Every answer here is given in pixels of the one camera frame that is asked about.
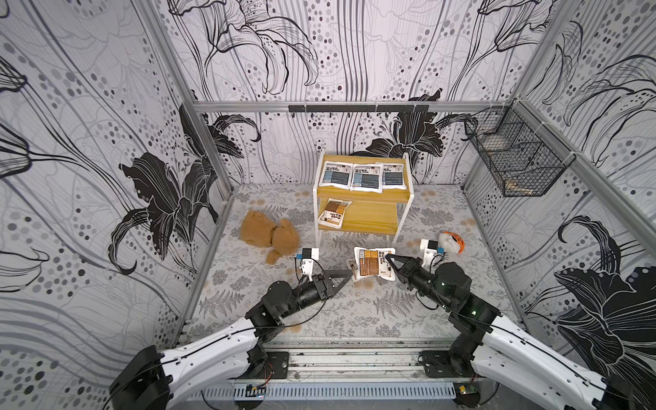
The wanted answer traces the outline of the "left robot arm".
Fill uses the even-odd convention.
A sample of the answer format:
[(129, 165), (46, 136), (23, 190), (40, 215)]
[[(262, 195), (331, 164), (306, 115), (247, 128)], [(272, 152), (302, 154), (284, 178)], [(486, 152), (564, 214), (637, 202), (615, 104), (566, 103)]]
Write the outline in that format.
[(159, 350), (143, 348), (109, 386), (111, 409), (171, 409), (213, 385), (266, 367), (265, 343), (287, 328), (283, 319), (323, 305), (351, 280), (350, 270), (327, 270), (297, 287), (272, 283), (244, 317), (194, 343)]

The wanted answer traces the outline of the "blue coffee bag one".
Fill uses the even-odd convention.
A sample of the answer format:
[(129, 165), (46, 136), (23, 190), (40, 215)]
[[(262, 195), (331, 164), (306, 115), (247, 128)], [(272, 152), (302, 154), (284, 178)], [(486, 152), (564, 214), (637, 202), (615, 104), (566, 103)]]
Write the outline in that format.
[(355, 165), (353, 163), (325, 162), (319, 177), (319, 187), (349, 190), (352, 184), (354, 168)]

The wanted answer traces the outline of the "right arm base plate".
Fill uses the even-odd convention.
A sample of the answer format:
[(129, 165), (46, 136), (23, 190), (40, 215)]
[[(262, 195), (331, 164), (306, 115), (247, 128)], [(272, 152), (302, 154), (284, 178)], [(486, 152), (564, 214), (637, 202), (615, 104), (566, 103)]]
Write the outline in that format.
[(474, 375), (471, 362), (447, 350), (424, 350), (418, 362), (429, 379), (469, 378)]

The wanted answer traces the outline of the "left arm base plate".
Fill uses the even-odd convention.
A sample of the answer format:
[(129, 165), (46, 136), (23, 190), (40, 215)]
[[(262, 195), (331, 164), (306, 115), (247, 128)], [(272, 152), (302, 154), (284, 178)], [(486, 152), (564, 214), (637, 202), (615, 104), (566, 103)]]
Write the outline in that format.
[(286, 379), (290, 365), (290, 353), (287, 351), (267, 352), (261, 346), (255, 346), (248, 352), (247, 371), (241, 379), (279, 380)]

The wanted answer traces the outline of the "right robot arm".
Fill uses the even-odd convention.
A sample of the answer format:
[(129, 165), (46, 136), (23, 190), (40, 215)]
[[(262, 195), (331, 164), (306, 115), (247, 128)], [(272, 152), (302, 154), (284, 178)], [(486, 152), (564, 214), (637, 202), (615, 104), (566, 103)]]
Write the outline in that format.
[(454, 262), (432, 272), (420, 258), (387, 255), (396, 278), (445, 309), (459, 331), (450, 348), (454, 370), (506, 386), (545, 409), (637, 409), (632, 387), (604, 377), (539, 342), (471, 291), (471, 278)]

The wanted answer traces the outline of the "blue coffee bag three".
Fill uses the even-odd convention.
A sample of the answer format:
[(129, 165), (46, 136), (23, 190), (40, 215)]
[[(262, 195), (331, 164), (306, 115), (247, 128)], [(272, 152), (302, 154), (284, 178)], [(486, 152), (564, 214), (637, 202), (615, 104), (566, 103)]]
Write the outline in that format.
[(407, 189), (403, 164), (385, 163), (383, 165), (382, 188), (384, 191)]

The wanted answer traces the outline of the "blue coffee bag two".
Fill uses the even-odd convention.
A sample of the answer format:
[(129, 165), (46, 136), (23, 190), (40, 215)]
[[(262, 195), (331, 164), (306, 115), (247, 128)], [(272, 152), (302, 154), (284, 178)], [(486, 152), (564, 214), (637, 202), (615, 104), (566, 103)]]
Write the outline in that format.
[(355, 164), (350, 191), (382, 193), (383, 172), (382, 164)]

